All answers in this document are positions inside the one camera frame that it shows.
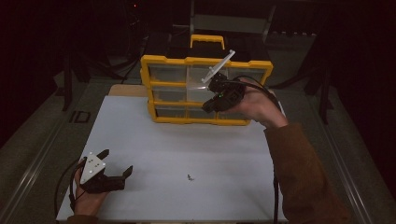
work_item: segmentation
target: white table surface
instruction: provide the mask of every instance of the white table surface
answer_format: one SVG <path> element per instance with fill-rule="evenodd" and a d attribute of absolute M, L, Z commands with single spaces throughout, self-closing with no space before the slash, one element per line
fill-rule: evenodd
<path fill-rule="evenodd" d="M 273 219 L 273 164 L 263 127 L 163 124 L 147 98 L 107 96 L 81 155 L 110 149 L 105 175 L 134 167 L 99 218 L 134 222 L 243 222 Z M 279 219 L 282 213 L 279 199 Z M 71 216 L 68 192 L 58 220 Z"/>

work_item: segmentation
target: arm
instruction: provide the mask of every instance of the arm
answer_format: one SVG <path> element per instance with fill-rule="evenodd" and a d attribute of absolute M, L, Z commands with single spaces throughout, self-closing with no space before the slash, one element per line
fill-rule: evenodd
<path fill-rule="evenodd" d="M 87 193 L 79 186 L 80 179 L 81 170 L 78 169 L 75 175 L 77 197 L 75 214 L 67 219 L 67 224 L 96 224 L 98 222 L 96 215 L 109 192 Z"/>
<path fill-rule="evenodd" d="M 347 222 L 349 213 L 333 193 L 301 125 L 289 124 L 264 94 L 250 87 L 241 103 L 229 112 L 242 113 L 267 128 L 265 135 L 284 196 L 283 212 L 290 224 Z"/>

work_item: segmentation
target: brown sleeve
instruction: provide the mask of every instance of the brown sleeve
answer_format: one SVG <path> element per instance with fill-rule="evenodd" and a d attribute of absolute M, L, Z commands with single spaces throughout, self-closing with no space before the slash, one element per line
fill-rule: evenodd
<path fill-rule="evenodd" d="M 290 224 L 347 223 L 349 213 L 332 191 L 300 124 L 264 131 Z"/>
<path fill-rule="evenodd" d="M 96 224 L 98 223 L 97 217 L 74 215 L 67 219 L 67 224 Z"/>

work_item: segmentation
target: carrying handle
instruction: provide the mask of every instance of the carrying handle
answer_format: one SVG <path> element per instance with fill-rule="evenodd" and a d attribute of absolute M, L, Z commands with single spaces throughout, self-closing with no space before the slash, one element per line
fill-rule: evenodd
<path fill-rule="evenodd" d="M 205 41 L 205 42 L 221 43 L 222 49 L 225 49 L 225 47 L 224 47 L 224 38 L 221 35 L 191 35 L 191 42 L 190 42 L 190 48 L 191 49 L 192 49 L 192 43 L 194 41 Z"/>

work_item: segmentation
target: hand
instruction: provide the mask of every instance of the hand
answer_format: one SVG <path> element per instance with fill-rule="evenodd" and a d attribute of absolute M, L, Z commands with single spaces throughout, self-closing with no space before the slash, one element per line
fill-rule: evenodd
<path fill-rule="evenodd" d="M 245 78 L 241 81 L 257 85 Z M 261 91 L 246 87 L 242 101 L 225 113 L 242 113 L 248 119 L 254 119 L 266 128 L 280 128 L 289 124 L 286 117 L 277 109 L 274 103 Z"/>
<path fill-rule="evenodd" d="M 75 174 L 76 181 L 76 206 L 75 215 L 96 216 L 102 203 L 109 192 L 90 194 L 85 192 L 79 185 L 81 179 L 81 169 Z"/>

